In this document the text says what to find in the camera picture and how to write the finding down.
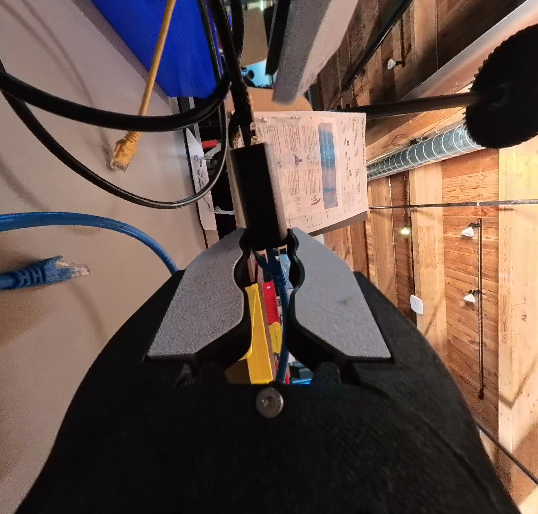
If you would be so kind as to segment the grey flat panel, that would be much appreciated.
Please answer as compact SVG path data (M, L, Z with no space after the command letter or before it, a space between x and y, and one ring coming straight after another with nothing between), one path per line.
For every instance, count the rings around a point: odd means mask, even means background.
M276 75L273 101L290 105L336 53L360 0L276 0L266 74Z

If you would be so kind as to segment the silver ventilation duct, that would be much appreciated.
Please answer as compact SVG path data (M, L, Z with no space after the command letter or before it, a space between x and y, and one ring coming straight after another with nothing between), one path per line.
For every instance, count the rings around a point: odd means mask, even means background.
M407 172L431 163L485 149L475 142L462 124L407 146L367 165L367 181Z

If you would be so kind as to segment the black disc on pole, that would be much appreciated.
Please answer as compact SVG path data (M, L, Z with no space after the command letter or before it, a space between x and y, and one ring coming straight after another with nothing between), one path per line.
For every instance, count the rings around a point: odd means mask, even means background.
M537 136L537 25L518 31L495 48L466 93L336 111L381 119L451 108L465 108L469 136L483 148L511 148Z

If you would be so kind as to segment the black network splitter box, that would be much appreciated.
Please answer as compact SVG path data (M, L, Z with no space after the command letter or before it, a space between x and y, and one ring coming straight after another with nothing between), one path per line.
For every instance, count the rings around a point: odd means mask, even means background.
M262 142L230 152L252 251L285 245L288 228L272 146Z

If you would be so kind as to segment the yellow plastic bin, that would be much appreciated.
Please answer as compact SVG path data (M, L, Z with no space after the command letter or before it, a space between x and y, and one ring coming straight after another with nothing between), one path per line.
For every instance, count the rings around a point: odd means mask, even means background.
M269 384L276 375L273 350L264 316L263 297L258 284L246 288L252 324L251 347L244 358L225 372L231 384Z

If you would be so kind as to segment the red plastic bin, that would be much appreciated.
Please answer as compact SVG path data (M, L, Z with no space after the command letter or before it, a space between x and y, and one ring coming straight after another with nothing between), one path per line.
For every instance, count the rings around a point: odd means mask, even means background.
M280 309L274 283L267 281L262 284L263 298L266 309L268 335L270 337L270 352L274 358L275 372L278 372L283 343Z

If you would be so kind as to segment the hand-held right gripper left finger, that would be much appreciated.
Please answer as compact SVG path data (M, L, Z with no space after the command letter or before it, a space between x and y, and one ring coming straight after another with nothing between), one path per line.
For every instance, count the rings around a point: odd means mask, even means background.
M152 361L176 360L228 369L252 345L245 228L200 253L185 269L147 352Z

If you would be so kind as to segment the instruction sheet document stand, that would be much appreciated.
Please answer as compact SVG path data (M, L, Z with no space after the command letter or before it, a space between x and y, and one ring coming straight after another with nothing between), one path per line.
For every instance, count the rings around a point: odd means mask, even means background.
M316 236L368 211L365 113L255 111L289 228Z

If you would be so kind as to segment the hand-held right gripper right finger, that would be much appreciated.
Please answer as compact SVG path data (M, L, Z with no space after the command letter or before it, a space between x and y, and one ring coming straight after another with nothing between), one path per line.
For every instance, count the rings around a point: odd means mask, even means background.
M349 266L299 228L289 230L290 280L286 313L290 353L314 371L333 363L389 362L391 351Z

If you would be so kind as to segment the blue plastic bin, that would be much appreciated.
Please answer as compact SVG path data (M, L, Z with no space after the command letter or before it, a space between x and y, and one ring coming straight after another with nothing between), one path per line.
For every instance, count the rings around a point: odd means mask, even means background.
M146 69L167 0L91 0ZM169 97L203 98L216 87L198 0L177 0L156 81Z

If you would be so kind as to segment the grey desk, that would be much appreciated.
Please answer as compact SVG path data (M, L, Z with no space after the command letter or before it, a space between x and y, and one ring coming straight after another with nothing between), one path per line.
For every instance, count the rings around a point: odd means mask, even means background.
M42 90L91 107L135 113L145 70L89 0L1 0L1 60ZM94 172L131 193L174 201L192 194L182 131L144 134L125 172L108 166L122 132L34 109L39 121ZM126 222L179 267L205 249L195 206L140 207L77 176L1 98L1 213L66 211ZM1 292L1 513L13 513L50 452L72 396L109 338L169 277L138 241L96 228L1 233L1 271L62 255L90 276Z

